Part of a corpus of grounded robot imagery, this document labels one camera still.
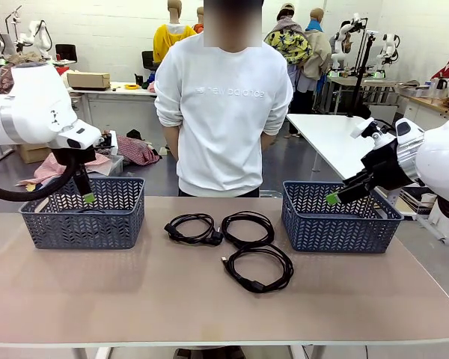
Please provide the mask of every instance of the black chair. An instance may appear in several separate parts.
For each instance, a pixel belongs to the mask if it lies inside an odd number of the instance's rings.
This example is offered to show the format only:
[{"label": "black chair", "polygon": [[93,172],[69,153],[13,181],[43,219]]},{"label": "black chair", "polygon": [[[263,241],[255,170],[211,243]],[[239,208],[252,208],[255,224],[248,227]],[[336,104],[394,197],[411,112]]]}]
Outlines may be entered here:
[{"label": "black chair", "polygon": [[143,67],[149,71],[157,71],[159,64],[153,61],[153,51],[143,51],[141,53]]},{"label": "black chair", "polygon": [[68,45],[65,43],[57,43],[55,45],[55,52],[57,55],[60,55],[62,60],[70,60],[78,62],[78,58],[76,57],[76,46]]}]

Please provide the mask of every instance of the blue scarf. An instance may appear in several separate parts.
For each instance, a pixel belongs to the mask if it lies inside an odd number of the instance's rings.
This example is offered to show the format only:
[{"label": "blue scarf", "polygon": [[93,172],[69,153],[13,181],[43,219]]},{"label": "blue scarf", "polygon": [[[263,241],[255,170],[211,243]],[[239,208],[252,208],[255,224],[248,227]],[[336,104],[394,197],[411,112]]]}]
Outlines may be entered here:
[{"label": "blue scarf", "polygon": [[309,31],[309,30],[318,30],[318,31],[323,32],[323,29],[321,28],[321,24],[315,19],[312,19],[309,22],[309,25],[306,28],[306,31]]}]

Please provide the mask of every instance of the pink cloth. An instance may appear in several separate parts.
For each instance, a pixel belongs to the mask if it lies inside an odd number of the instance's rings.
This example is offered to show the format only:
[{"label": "pink cloth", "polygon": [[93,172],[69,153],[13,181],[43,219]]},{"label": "pink cloth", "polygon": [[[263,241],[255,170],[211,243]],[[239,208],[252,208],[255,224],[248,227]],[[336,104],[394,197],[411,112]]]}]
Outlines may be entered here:
[{"label": "pink cloth", "polygon": [[159,161],[159,156],[143,141],[123,136],[117,136],[117,141],[119,154],[130,162],[146,166]]},{"label": "pink cloth", "polygon": [[[109,159],[108,157],[106,157],[104,155],[100,155],[99,153],[97,153],[96,156],[97,156],[97,159],[95,161],[85,164],[85,167],[89,171],[92,171],[93,168],[98,165],[103,165],[106,162],[111,161],[111,159]],[[54,176],[59,176],[63,172],[65,172],[65,166],[60,165],[57,162],[53,153],[50,153],[48,155],[48,157],[46,158],[46,160],[35,171],[34,178],[26,179],[26,180],[20,181],[18,183],[19,183],[19,185],[28,185],[29,183],[36,185],[38,183],[42,183],[42,182],[54,177]]]}]

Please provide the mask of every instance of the beige jacket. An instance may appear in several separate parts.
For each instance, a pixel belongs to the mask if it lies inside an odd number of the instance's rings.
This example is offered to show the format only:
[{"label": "beige jacket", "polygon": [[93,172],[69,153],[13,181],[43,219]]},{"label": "beige jacket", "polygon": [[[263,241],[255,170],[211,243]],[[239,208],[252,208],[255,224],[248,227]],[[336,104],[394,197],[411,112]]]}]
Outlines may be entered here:
[{"label": "beige jacket", "polygon": [[313,49],[313,55],[303,64],[302,73],[309,79],[319,80],[328,71],[332,49],[324,33],[318,30],[305,32],[308,43]]}]

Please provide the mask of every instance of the white sweatshirt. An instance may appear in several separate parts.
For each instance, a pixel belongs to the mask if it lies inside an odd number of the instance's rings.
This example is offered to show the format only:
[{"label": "white sweatshirt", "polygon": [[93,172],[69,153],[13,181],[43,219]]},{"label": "white sweatshirt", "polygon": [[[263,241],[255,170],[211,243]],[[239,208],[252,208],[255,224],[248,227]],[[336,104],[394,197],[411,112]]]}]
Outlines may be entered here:
[{"label": "white sweatshirt", "polygon": [[279,52],[263,43],[233,54],[195,35],[171,47],[155,90],[161,124],[180,126],[182,191],[237,197],[262,184],[260,136],[278,134],[293,97]]}]

